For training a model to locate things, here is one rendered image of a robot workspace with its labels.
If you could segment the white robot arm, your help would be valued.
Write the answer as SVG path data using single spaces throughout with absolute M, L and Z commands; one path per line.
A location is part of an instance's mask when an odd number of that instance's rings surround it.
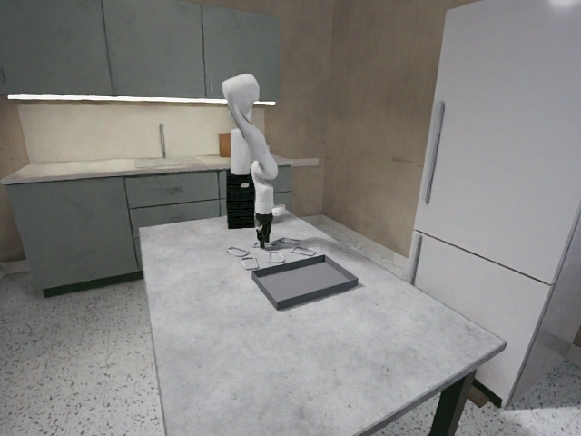
M 260 97 L 258 83 L 251 74 L 242 74 L 224 81 L 222 90 L 228 104 L 228 116 L 239 127 L 231 131 L 231 173 L 249 174 L 250 161 L 254 160 L 251 176 L 256 189 L 255 212 L 279 216 L 285 205 L 273 204 L 273 187 L 264 181 L 276 178 L 278 166 L 263 134 L 251 124 L 251 108 Z

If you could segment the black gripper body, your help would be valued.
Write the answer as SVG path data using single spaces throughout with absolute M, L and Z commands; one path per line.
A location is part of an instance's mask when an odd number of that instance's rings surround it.
M 255 218 L 256 218 L 256 220 L 258 220 L 260 222 L 259 227 L 262 224 L 262 229 L 263 229 L 263 232 L 265 233 L 266 224 L 268 224 L 271 220 L 273 220 L 273 214 L 272 213 L 260 214 L 260 213 L 255 212 Z M 266 222 L 266 221 L 268 221 L 268 222 Z

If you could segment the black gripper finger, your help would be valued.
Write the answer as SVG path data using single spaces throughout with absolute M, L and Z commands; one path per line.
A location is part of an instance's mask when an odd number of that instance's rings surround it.
M 263 233 L 262 224 L 261 224 L 261 226 L 259 227 L 259 229 L 258 229 L 258 228 L 256 229 L 256 232 L 257 232 L 257 239 L 258 239 L 258 241 L 260 241 L 260 248 L 261 248 L 261 249 L 265 249 L 265 240 L 266 240 L 266 235 L 267 235 L 267 232 L 268 232 L 268 228 L 269 228 L 269 225 L 268 225 L 268 224 L 266 224 L 266 230 L 265 230 L 265 233 Z M 264 236 L 263 236 L 263 235 L 264 235 Z
M 267 232 L 267 235 L 266 235 L 266 240 L 265 240 L 266 243 L 269 243 L 270 242 L 270 236 L 269 235 L 271 233 L 271 224 L 272 224 L 272 220 L 268 223 L 269 229 L 268 229 L 268 232 Z

